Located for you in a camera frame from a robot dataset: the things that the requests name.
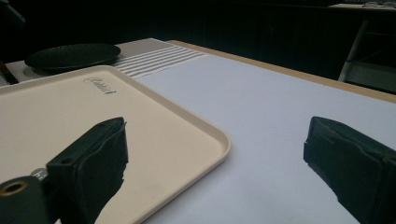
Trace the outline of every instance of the black round plate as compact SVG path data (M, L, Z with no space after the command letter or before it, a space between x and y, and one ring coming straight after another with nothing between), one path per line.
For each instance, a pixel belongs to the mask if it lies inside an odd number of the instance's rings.
M120 48L108 44L76 44L44 49L27 57L24 62L49 73L109 64L117 60Z

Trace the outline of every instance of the wooden table edge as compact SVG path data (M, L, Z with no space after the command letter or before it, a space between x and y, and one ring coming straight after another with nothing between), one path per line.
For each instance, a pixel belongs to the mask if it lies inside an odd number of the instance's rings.
M185 42L181 42L178 40L169 40L167 41L171 44L174 45L178 45L184 48L188 48L188 49L195 49L195 50L199 50L205 53L209 53L209 54L213 54L213 55L217 55L223 58L227 58L227 59L231 59L231 60L235 60L241 63L248 63L251 65L255 65L255 66L259 66L274 72L278 72L281 74L285 74L285 75L289 75L289 76L293 76L293 77L298 77L304 80L308 80L308 81L312 81L312 82L316 82L325 86L329 86L329 87L333 87L339 90L343 90L343 91L350 91L350 92L354 92L360 95L364 95L364 96L368 96L368 97L372 97L378 100L382 100L382 101L387 101L387 102L391 102L391 103L396 103L396 95L390 94L390 93L386 93L386 92L382 92L382 91L375 91L375 90L371 90L371 89L367 89L367 88L363 88L360 86L355 86L355 85L351 85L345 82L340 82L337 80L332 80L326 77L318 77L318 76L314 76L314 75L310 75L304 72L299 72L296 70L292 70L289 68L285 68L285 67L281 67L281 66L277 66L277 65L273 65L270 63L263 63L263 62L259 62L259 61L255 61L252 59L248 59L248 58L244 58L241 56L236 56L230 53L225 53L225 52L221 52L215 49L208 49L208 48L204 48L204 47L200 47L200 46L196 46L193 44L189 44L189 43L185 43Z

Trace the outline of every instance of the beige tray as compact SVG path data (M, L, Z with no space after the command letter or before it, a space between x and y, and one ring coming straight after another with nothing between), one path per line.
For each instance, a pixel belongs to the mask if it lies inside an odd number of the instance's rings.
M94 124L127 121L124 184L96 223L139 223L216 165L228 136L110 66L0 89L0 182L29 175Z

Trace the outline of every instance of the dark background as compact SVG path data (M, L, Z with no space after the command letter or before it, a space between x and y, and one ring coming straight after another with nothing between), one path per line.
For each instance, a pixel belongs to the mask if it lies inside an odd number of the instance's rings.
M179 40L321 77L337 79L363 20L357 57L396 64L396 12L329 8L336 0L110 2L10 0L26 19L20 29L0 17L0 60L41 49Z

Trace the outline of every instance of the table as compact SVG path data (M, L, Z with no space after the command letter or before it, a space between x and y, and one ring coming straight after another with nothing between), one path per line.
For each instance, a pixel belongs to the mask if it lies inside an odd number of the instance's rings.
M137 80L226 132L229 157L145 223L358 223L303 160L313 116L396 148L396 96L169 41L205 57Z

